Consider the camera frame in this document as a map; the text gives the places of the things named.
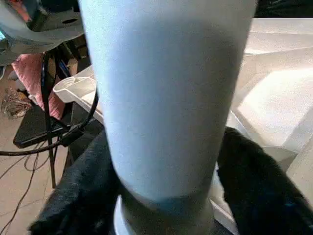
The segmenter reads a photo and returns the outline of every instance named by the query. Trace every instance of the pink cushion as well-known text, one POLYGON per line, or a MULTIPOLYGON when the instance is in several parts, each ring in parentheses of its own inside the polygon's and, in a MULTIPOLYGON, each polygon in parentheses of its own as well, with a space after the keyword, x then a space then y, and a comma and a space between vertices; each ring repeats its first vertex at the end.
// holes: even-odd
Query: pink cushion
MULTIPOLYGON (((15 70, 19 80, 23 83, 28 93, 35 96, 39 106, 44 110, 43 99, 41 96, 40 79, 43 62, 43 54, 23 54, 20 55, 12 67, 15 70)), ((63 114, 65 104, 52 91, 49 96, 50 116, 60 120, 63 114)))

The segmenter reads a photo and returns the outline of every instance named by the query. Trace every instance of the black chair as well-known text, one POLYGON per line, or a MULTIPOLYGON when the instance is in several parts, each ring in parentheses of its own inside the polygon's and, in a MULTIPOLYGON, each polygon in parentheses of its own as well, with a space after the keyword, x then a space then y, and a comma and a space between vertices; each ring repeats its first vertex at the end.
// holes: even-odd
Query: black chair
MULTIPOLYGON (((21 125, 14 137, 13 143, 18 148, 26 148, 43 141, 47 141, 50 145, 52 139, 57 137, 57 140, 62 138, 62 134, 70 129, 71 122, 71 104, 66 105, 61 120, 56 120, 50 116, 49 111, 49 95, 55 85, 56 77, 60 79, 69 76, 69 72, 59 59, 57 48, 46 52, 43 58, 42 73, 41 73, 41 93, 44 103, 44 111, 37 105, 33 105, 29 109, 21 125)), ((57 147, 54 152, 49 150, 49 160, 51 169, 52 187, 56 187, 54 162, 56 158, 57 147)))

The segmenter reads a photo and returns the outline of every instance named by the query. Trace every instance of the white cylinder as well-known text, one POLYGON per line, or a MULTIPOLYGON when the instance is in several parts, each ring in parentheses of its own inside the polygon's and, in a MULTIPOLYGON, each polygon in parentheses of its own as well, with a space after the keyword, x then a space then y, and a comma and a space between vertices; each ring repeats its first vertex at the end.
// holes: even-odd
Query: white cylinder
POLYGON ((254 7, 81 1, 130 233, 209 231, 207 193, 254 7))

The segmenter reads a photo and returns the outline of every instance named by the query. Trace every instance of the cord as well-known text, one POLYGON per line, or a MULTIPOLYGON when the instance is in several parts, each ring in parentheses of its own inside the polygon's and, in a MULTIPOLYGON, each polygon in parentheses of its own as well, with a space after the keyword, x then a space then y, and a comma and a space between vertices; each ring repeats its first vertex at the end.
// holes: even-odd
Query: cord
POLYGON ((24 158, 29 157, 30 155, 25 155, 23 157, 21 157, 20 159, 18 159, 16 162, 14 162, 7 170, 5 170, 5 172, 0 176, 0 180, 8 173, 9 170, 11 170, 17 163, 19 163, 21 160, 23 160, 24 158))
MULTIPOLYGON (((46 143, 46 141, 44 141, 44 142, 39 146, 39 148, 41 148, 45 143, 46 143)), ((43 167, 43 166, 46 164, 46 162, 49 160, 49 156, 48 156, 47 159, 46 159, 40 166, 36 167, 36 169, 29 169, 29 168, 27 167, 27 163, 28 163, 30 157, 31 157, 31 155, 28 155, 28 156, 26 157, 25 162, 24 162, 24 168, 25 168, 25 170, 27 170, 27 171, 36 171, 36 170, 39 170, 39 169, 40 169, 41 167, 43 167)))
POLYGON ((53 143, 51 145, 48 145, 48 146, 45 146, 42 148, 38 148, 38 149, 34 149, 34 150, 18 151, 18 152, 0 151, 0 156, 31 155, 31 154, 45 152, 45 151, 50 150, 52 148, 55 148, 59 145, 63 145, 64 147, 68 146, 70 143, 72 143, 73 141, 75 141, 76 139, 78 139, 79 137, 81 137, 84 134, 84 128, 89 123, 89 121, 92 119, 93 114, 97 108, 98 101, 99 101, 98 91, 96 90, 94 98, 93 98, 92 106, 91 106, 90 112, 88 113, 87 118, 82 123, 76 125, 73 129, 69 130, 69 132, 67 132, 61 140, 56 141, 55 143, 53 143))
POLYGON ((30 176, 30 180, 29 180, 27 189, 26 189, 25 193, 23 194, 23 196, 21 197, 21 199, 19 200, 19 202, 18 202, 18 204, 17 204, 17 206, 16 206, 16 208, 15 208, 15 211, 14 211, 14 213, 13 213, 13 216, 11 217, 11 219, 9 220, 9 222, 6 223, 6 225, 4 226, 4 228, 1 230, 0 235, 2 235, 2 233, 4 232, 4 230, 6 229, 6 227, 8 227, 8 226, 11 225, 12 221, 14 220, 14 218, 15 218, 15 216, 16 216, 16 214, 17 214, 19 208, 20 208, 20 205, 21 205, 23 199, 26 197, 26 195, 27 195, 27 193, 28 193, 28 191, 29 191, 29 189, 30 189, 31 183, 32 183, 33 178, 34 178, 34 174, 35 174, 35 169, 36 169, 36 166, 37 166, 38 158, 39 158, 39 153, 37 153, 37 155, 36 155, 36 159, 35 159, 34 165, 33 165, 33 171, 31 172, 31 176, 30 176))

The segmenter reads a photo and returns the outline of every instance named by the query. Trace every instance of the black fabric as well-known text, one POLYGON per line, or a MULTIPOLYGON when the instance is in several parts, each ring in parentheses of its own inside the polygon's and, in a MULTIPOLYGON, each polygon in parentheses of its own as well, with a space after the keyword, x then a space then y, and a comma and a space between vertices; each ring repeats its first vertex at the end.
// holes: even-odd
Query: black fabric
POLYGON ((102 132, 64 173, 31 234, 108 234, 120 185, 102 132))
POLYGON ((312 0, 259 0, 257 18, 311 18, 312 0))
POLYGON ((311 235, 313 213, 276 161, 226 128, 218 175, 241 235, 311 235))

